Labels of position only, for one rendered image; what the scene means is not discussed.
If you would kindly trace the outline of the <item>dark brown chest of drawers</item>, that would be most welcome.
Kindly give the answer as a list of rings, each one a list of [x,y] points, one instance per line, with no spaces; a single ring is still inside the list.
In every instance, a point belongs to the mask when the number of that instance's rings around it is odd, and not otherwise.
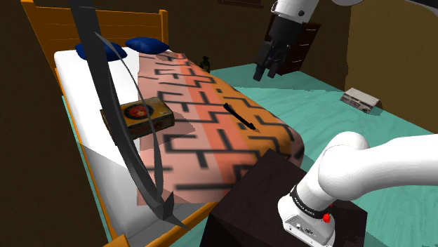
[[[310,46],[321,27],[320,24],[313,22],[304,22],[302,26],[303,30],[295,42],[285,47],[285,49],[280,48],[279,54],[274,56],[274,62],[282,61],[282,64],[276,71],[276,74],[280,76],[300,70]]]

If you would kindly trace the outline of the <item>orange wooden bed white mattress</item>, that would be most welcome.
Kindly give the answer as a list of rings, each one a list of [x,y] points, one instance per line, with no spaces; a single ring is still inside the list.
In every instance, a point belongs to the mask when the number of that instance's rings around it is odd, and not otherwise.
[[[21,3],[62,91],[84,167],[103,211],[109,247],[169,247],[185,229],[158,219],[128,172],[100,113],[102,106],[88,63],[74,49],[79,35],[70,9],[38,7],[34,0]],[[148,99],[138,85],[140,54],[123,47],[121,57],[109,64],[121,104]],[[134,140],[148,171],[154,169],[153,142],[152,135]],[[174,214],[187,227],[193,227],[216,204],[175,202]]]

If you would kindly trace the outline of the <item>white flat box with keys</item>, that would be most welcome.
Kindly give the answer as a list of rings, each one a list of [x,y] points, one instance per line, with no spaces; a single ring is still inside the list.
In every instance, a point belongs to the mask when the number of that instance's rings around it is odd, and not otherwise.
[[[350,88],[344,92],[340,101],[368,114],[378,104],[379,99],[356,88]]]

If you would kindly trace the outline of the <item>dark grey curved bow shape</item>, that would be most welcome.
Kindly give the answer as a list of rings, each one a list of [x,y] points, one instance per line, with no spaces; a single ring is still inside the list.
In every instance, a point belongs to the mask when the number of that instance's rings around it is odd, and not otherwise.
[[[128,172],[133,178],[146,204],[160,220],[187,229],[188,227],[173,214],[175,204],[174,195],[170,194],[167,199],[162,198],[164,191],[163,166],[157,134],[152,125],[151,117],[148,119],[154,138],[153,177],[149,175],[135,148],[130,131],[121,112],[119,99],[105,53],[105,46],[109,46],[112,51],[115,49],[113,45],[100,34],[100,26],[93,0],[68,1],[100,104],[109,129],[112,132],[114,143],[122,155]]]

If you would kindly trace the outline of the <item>yellow flat box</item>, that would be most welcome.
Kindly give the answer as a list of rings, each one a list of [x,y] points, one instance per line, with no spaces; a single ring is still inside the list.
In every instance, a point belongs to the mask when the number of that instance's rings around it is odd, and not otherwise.
[[[155,131],[169,128],[175,124],[173,111],[158,97],[126,103],[120,106],[126,125],[133,140],[152,133],[148,115],[152,118]]]

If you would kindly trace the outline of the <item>dark robot stand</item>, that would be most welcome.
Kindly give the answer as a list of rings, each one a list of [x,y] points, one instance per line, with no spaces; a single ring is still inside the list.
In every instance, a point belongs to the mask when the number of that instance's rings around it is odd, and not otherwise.
[[[266,151],[210,212],[199,247],[309,247],[284,230],[277,210],[305,174]]]

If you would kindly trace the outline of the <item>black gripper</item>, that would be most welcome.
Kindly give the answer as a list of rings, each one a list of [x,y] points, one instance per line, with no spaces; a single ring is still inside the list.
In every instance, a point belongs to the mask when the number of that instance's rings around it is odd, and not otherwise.
[[[269,28],[269,41],[265,41],[256,58],[256,68],[253,79],[260,81],[264,71],[269,67],[267,76],[274,78],[284,74],[284,63],[288,59],[289,46],[292,46],[302,32],[303,24],[276,15]]]

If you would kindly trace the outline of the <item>black pen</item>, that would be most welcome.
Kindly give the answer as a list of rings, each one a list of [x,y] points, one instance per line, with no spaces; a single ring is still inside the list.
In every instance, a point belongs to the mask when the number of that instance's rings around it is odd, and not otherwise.
[[[229,104],[227,104],[227,103],[225,103],[224,105],[223,105],[223,107],[231,114],[231,115],[233,115],[236,119],[238,119],[240,122],[242,122],[243,123],[243,125],[245,125],[246,127],[248,127],[248,128],[250,128],[251,130],[255,130],[256,129],[256,127],[252,124],[252,123],[250,123],[250,122],[248,122],[247,120],[245,120],[242,116],[240,116],[239,114],[237,114],[231,107],[230,107],[230,105]]]

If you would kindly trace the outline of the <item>orange blanket with black lines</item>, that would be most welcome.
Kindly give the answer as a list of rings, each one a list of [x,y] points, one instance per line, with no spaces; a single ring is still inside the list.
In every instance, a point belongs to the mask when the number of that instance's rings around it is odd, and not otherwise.
[[[303,161],[299,133],[182,53],[140,54],[138,85],[143,97],[160,98],[175,116],[157,138],[163,195],[173,193],[176,203],[218,202],[269,149],[297,166]]]

